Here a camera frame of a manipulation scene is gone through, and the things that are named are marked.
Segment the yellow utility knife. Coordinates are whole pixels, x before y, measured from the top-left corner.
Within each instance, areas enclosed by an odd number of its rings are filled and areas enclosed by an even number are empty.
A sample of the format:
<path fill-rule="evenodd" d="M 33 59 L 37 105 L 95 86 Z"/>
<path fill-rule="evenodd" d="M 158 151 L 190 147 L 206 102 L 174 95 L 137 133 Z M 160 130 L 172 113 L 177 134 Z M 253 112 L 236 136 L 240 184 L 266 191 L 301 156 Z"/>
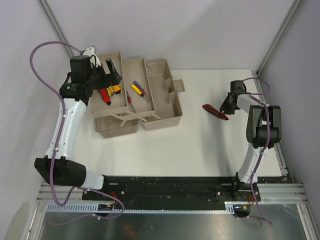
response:
<path fill-rule="evenodd" d="M 119 85 L 114 85 L 112 89 L 116 95 L 121 94 L 123 92 L 123 89 Z"/>

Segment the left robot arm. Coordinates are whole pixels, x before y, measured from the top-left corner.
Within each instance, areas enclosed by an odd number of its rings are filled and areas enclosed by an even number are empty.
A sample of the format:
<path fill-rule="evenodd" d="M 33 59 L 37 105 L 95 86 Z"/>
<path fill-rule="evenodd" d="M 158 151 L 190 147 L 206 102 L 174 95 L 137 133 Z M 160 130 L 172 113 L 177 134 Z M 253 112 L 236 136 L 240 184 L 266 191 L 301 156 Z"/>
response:
<path fill-rule="evenodd" d="M 94 91 L 103 91 L 102 98 L 106 99 L 108 87 L 119 85 L 122 80 L 113 61 L 109 58 L 105 62 L 109 73 L 105 73 L 95 54 L 70 59 L 71 71 L 59 89 L 61 102 L 51 144 L 45 156 L 34 163 L 48 184 L 93 189 L 100 200 L 110 196 L 111 188 L 104 184 L 101 174 L 92 173 L 76 162 L 75 148 L 81 119 Z"/>

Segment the red black utility knife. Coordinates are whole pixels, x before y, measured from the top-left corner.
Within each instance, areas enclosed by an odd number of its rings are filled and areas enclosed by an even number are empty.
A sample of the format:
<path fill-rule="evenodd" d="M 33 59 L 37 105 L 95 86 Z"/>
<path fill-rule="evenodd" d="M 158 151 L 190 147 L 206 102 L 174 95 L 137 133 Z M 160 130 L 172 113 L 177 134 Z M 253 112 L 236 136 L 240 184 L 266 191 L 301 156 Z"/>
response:
<path fill-rule="evenodd" d="M 229 118 L 222 112 L 218 111 L 217 109 L 215 109 L 213 106 L 211 106 L 210 104 L 204 104 L 202 106 L 202 108 L 204 110 L 206 110 L 208 113 L 212 114 L 213 116 L 221 119 L 221 120 L 225 120 L 228 121 Z"/>

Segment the yellow black box cutter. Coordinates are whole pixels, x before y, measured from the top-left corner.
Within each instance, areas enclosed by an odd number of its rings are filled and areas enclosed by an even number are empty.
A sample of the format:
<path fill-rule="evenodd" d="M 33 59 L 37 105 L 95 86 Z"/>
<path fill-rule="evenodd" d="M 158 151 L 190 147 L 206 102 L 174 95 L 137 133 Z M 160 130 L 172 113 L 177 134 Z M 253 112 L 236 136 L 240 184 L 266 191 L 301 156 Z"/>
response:
<path fill-rule="evenodd" d="M 115 92 L 114 92 L 112 87 L 108 87 L 106 90 L 107 90 L 107 93 L 108 93 L 108 95 L 110 97 L 112 97 L 115 94 Z"/>

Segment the beige plastic tool box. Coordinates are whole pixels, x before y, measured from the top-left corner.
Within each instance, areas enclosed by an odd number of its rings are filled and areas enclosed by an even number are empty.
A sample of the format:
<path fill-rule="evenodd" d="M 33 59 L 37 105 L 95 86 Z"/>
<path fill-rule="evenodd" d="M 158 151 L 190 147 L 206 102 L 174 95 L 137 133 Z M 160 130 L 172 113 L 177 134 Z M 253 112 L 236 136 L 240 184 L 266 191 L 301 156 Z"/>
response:
<path fill-rule="evenodd" d="M 179 93 L 185 91 L 175 80 L 165 59 L 126 58 L 121 52 L 100 54 L 106 73 L 111 60 L 122 78 L 117 86 L 94 91 L 90 112 L 94 129 L 104 138 L 134 134 L 138 124 L 147 130 L 174 127 L 183 115 Z"/>

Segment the large blue red screwdriver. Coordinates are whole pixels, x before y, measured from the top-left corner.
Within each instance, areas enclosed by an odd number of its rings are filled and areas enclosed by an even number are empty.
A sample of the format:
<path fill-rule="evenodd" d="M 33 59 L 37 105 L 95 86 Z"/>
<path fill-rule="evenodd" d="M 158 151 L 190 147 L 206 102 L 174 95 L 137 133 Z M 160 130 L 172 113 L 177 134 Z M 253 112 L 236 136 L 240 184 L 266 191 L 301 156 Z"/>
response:
<path fill-rule="evenodd" d="M 135 109 L 135 107 L 133 105 L 132 98 L 131 98 L 131 96 L 130 96 L 130 94 L 129 94 L 129 92 L 127 90 L 126 90 L 126 96 L 127 96 L 128 103 L 130 103 L 130 105 L 132 106 L 133 111 L 135 112 L 136 109 Z"/>

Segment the red folding knife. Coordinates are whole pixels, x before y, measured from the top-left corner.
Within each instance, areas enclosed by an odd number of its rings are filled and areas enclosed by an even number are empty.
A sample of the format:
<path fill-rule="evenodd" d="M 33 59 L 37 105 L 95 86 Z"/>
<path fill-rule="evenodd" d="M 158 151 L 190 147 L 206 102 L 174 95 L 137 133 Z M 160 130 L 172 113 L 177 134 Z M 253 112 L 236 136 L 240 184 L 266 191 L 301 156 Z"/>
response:
<path fill-rule="evenodd" d="M 99 93 L 100 93 L 100 95 L 101 95 L 102 100 L 103 100 L 108 106 L 110 106 L 112 103 L 111 103 L 110 96 L 109 96 L 109 94 L 108 94 L 108 90 L 107 90 L 106 88 L 100 89 L 100 90 L 99 90 Z"/>

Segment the small blue red screwdriver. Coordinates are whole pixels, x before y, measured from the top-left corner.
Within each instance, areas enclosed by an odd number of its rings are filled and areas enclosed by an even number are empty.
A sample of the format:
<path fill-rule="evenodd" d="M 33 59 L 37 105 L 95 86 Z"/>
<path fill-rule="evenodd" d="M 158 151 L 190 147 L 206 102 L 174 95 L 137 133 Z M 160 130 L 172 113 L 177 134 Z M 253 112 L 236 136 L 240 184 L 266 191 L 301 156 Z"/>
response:
<path fill-rule="evenodd" d="M 146 101 L 148 102 L 151 102 L 152 100 L 147 96 L 147 93 L 146 91 L 142 88 L 142 86 L 137 82 L 137 81 L 133 81 L 133 84 L 136 85 L 141 91 L 142 93 L 144 94 L 144 98 Z"/>

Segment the yellow handle screwdriver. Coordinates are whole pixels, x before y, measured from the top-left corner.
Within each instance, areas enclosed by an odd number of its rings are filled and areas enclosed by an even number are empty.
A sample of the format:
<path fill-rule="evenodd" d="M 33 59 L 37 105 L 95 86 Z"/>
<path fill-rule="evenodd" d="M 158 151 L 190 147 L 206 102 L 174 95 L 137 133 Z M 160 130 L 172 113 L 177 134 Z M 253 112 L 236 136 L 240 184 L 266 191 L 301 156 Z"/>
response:
<path fill-rule="evenodd" d="M 144 97 L 145 95 L 143 94 L 143 92 L 134 84 L 131 85 L 132 89 L 141 97 Z"/>

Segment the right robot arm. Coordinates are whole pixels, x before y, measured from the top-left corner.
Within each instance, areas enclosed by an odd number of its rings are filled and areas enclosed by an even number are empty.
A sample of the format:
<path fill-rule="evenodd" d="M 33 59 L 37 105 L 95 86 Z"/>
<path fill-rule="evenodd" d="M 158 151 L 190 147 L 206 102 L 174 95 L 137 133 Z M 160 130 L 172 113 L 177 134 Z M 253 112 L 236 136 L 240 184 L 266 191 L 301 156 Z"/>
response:
<path fill-rule="evenodd" d="M 243 80 L 230 83 L 230 92 L 219 108 L 225 115 L 233 115 L 236 110 L 247 113 L 246 140 L 248 149 L 239 171 L 229 186 L 221 185 L 218 201 L 246 201 L 259 195 L 257 170 L 263 156 L 279 143 L 282 138 L 281 108 L 269 105 L 247 92 Z"/>

